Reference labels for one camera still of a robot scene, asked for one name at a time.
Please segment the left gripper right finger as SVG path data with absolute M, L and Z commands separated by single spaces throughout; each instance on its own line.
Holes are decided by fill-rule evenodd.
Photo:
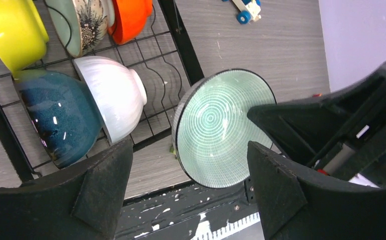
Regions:
M 265 239 L 386 240 L 386 188 L 324 175 L 255 141 L 247 160 Z

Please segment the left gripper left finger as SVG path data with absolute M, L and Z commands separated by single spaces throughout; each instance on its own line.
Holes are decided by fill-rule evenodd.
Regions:
M 0 187 L 0 240 L 112 240 L 132 163 L 126 139 L 17 188 Z

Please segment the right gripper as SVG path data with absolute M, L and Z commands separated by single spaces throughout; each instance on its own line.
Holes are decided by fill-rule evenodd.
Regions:
M 386 187 L 386 61 L 339 91 L 257 105 L 247 116 L 292 161 Z

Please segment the pale green ringed bowl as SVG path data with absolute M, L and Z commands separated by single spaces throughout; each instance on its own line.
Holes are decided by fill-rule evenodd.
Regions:
M 214 189 L 248 178 L 248 143 L 270 148 L 273 142 L 247 113 L 267 104 L 276 104 L 272 89 L 246 69 L 223 70 L 192 85 L 178 103 L 172 124 L 172 146 L 186 175 Z

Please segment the white ribbed bowl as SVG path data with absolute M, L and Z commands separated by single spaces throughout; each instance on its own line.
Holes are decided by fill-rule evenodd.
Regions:
M 114 144 L 127 137 L 139 123 L 147 103 L 137 72 L 103 56 L 84 56 L 73 63 L 96 102 L 109 142 Z

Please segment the yellow green bowl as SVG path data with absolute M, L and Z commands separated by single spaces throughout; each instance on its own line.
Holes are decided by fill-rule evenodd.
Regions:
M 0 0 L 0 59 L 10 72 L 42 59 L 49 35 L 32 0 Z

